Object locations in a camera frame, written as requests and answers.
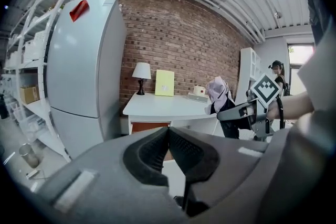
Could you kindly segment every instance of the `refrigerator door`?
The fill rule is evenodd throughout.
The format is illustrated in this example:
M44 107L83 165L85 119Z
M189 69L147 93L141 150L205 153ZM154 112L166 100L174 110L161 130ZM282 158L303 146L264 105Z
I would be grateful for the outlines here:
M69 114L51 108L57 132L72 159L103 142L100 119Z
M118 2L87 0L89 9L73 22L69 13L80 1L65 5L52 35L47 66L48 97L50 106L56 109L98 118L101 48Z

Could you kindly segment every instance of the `cardboard box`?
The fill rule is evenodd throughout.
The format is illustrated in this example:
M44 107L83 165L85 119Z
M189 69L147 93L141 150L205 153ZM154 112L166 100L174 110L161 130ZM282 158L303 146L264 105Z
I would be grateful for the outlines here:
M20 88L20 96L22 102L25 104L33 103L40 100L40 94L38 92L38 86L27 86Z

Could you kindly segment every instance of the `white lampshade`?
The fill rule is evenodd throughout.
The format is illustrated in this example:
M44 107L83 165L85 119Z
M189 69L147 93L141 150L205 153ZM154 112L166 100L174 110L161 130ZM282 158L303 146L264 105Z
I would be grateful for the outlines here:
M151 66L149 65L149 63L145 62L136 63L136 67L132 77L140 79L151 79Z

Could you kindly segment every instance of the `white bookshelf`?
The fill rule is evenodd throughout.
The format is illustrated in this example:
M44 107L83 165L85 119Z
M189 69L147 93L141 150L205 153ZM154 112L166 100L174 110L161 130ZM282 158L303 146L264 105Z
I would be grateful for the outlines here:
M264 73L261 68L261 59L252 48L245 48L240 51L240 72L235 104L242 104L247 101L246 91L250 84L257 81Z
M45 66L48 64L45 62L47 44L52 35L52 30L56 24L59 15L62 12L62 6L66 2L71 0L35 0L31 8L20 18L16 26L12 29L10 39L7 45L7 54L17 51L18 57L15 62L11 61L10 65L5 65L5 72L3 74L3 89L5 90L5 97L8 100L8 105L17 102L15 105L16 113L18 116L16 119L18 122L23 122L31 114L37 115L45 121L45 127L39 131L36 131L35 138L41 140L45 145L50 147L55 152L61 154L66 161L70 161L65 147L59 138L50 117L50 105L48 98L45 96ZM48 10L45 13L41 13L41 10L46 6L50 7L52 3L55 3L53 9ZM19 33L17 27L24 22L23 28ZM23 48L25 43L37 38L37 33L42 33L38 46L38 59L22 62ZM37 72L27 74L25 69L35 69ZM22 86L37 84L39 87L40 100L25 104L20 98L20 88Z

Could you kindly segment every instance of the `table lamp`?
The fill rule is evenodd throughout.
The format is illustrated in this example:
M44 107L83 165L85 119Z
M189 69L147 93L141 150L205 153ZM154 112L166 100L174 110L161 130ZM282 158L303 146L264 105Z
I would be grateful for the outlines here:
M136 63L135 70L133 72L132 77L139 78L139 91L136 93L138 95L144 95L142 86L143 86L143 79L151 79L151 67L149 63L145 62L138 62Z

